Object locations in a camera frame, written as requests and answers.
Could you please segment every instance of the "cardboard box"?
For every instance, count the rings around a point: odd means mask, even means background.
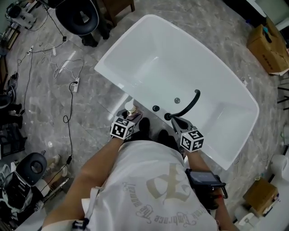
[[[267,73],[284,75],[289,70],[289,55],[286,51],[285,40],[268,18],[266,28],[260,25],[251,32],[247,48],[259,60]]]
[[[273,203],[277,195],[277,188],[265,179],[260,178],[260,180],[256,180],[253,183],[243,198],[252,206],[258,215],[263,216],[265,209]]]

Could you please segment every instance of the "power strip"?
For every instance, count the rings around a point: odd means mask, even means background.
[[[75,81],[76,81],[77,83],[73,83],[73,84],[72,84],[72,86],[73,86],[73,91],[72,91],[72,92],[77,92],[80,78],[76,78]]]
[[[32,49],[34,48],[34,46],[31,46],[29,51],[28,51],[28,55],[30,55],[30,53],[32,52]]]

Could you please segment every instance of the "white cable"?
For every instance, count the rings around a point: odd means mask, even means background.
[[[46,46],[44,46],[43,49],[45,50],[45,48],[46,48],[48,45],[50,45],[50,46],[52,46],[52,48],[54,48],[54,46],[53,46],[52,44],[48,43]],[[66,70],[68,70],[68,71],[71,72],[72,77],[76,80],[76,77],[74,76],[73,71],[70,70],[70,69],[68,69],[67,67],[62,67],[62,66],[63,66],[63,64],[64,64],[65,62],[67,62],[67,61],[75,62],[75,61],[81,60],[83,63],[82,63],[81,69],[80,69],[80,71],[79,71],[79,73],[78,73],[78,75],[77,75],[77,78],[79,78],[80,72],[82,71],[82,69],[83,69],[83,67],[84,67],[84,60],[83,60],[83,59],[64,60],[64,61],[61,63],[60,67],[58,67],[56,63],[51,62],[52,51],[51,51],[50,53],[47,53],[47,54],[45,54],[45,53],[42,51],[42,54],[45,55],[45,56],[50,55],[50,56],[49,56],[49,59],[48,59],[48,62],[49,62],[50,64],[54,64],[55,67],[56,67],[56,69],[55,69],[54,72],[53,72],[53,78],[54,78],[54,79],[57,78],[58,74],[60,73],[60,70],[66,69]]]
[[[65,62],[67,62],[67,61],[75,62],[75,61],[79,61],[79,60],[82,61],[82,66],[81,66],[80,71],[79,71],[79,73],[78,73],[78,75],[77,75],[77,78],[79,78],[80,72],[82,71],[82,68],[84,67],[84,60],[83,60],[83,59],[64,60],[64,61],[62,62],[62,64],[60,65],[60,67],[57,67],[57,65],[55,64],[57,68],[55,69],[55,71],[54,71],[54,73],[53,73],[53,78],[54,78],[54,79],[57,78],[57,76],[58,76],[60,70],[62,70],[62,69],[66,69],[66,70],[70,71],[70,72],[72,73],[72,77],[73,77],[74,79],[76,79],[76,77],[74,76],[72,70],[69,70],[67,67],[62,67],[62,66],[63,66],[63,64],[64,64]]]

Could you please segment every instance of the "marble floor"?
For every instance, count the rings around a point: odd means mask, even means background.
[[[96,48],[84,47],[78,36],[66,31],[50,10],[57,26],[68,40],[56,48],[56,56],[49,62],[49,52],[27,55],[19,66],[17,102],[23,103],[30,66],[31,80],[26,95],[26,112],[23,115],[22,132],[28,136],[26,153],[46,150],[48,157],[60,154],[63,162],[70,155],[70,140],[63,116],[70,113],[71,94],[68,85],[73,81],[71,72],[63,70],[53,77],[55,64],[68,59],[83,59],[80,85],[73,98],[73,115],[70,121],[73,142],[73,160],[69,172],[75,176],[81,166],[109,139],[109,128],[113,115],[123,107],[130,97],[121,89],[98,74],[94,67],[114,42],[137,20],[146,14],[158,15],[191,34],[214,52],[239,78],[248,82],[247,88],[260,107],[260,115],[252,134],[227,171],[204,155],[205,161],[215,174],[227,184],[229,199],[226,204],[230,215],[255,177],[266,171],[268,159],[281,153],[280,133],[288,118],[288,112],[277,106],[279,78],[269,76],[257,59],[246,48],[247,37],[252,30],[243,18],[221,0],[135,0],[135,12],[125,9],[118,16],[118,25],[112,29],[110,38],[99,40]],[[46,18],[42,7],[32,14],[38,17],[33,29],[39,28]],[[21,29],[12,50],[7,55],[9,74],[17,70],[17,59],[34,45],[34,51],[49,48],[48,44],[61,44],[62,36],[50,18],[39,30]],[[82,61],[69,62],[67,68],[77,75]],[[149,117],[152,133],[168,128],[159,118],[139,105]]]

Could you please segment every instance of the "faucet spout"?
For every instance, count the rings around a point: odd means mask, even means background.
[[[175,113],[175,114],[171,114],[171,113],[166,113],[164,115],[165,120],[171,120],[173,117],[181,117],[184,114],[186,114],[199,100],[200,98],[200,91],[198,89],[195,90],[195,97],[193,98],[193,100],[190,102],[190,104],[181,112],[179,113]]]

